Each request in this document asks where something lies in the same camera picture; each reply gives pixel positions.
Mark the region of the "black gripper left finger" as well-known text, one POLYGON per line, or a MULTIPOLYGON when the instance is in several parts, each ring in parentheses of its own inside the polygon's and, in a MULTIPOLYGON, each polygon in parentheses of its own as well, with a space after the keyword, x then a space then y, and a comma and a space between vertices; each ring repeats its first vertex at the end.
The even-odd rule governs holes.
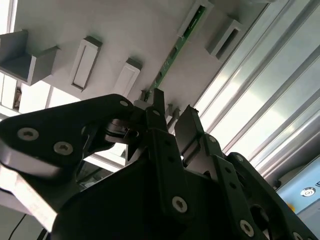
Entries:
POLYGON ((144 156, 176 155, 168 132, 164 93, 156 89, 141 109, 119 94, 9 117, 0 123, 0 188, 13 195, 47 230, 82 191, 77 175, 86 157, 126 145, 123 170, 144 156))

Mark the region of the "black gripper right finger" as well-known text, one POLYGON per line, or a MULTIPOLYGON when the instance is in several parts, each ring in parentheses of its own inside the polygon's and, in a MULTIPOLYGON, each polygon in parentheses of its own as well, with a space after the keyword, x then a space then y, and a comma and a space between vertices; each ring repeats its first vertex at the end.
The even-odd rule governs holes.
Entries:
POLYGON ((223 154, 188 106, 175 137, 195 207, 184 240, 314 240, 316 236, 237 152, 223 154))

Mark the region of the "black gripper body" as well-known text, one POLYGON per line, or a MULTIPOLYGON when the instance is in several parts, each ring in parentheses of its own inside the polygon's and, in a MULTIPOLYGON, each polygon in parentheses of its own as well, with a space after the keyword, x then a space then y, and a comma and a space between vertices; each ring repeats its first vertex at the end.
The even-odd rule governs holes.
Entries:
POLYGON ((183 168, 176 154, 151 154, 74 196, 53 240, 227 240, 222 188, 183 168))

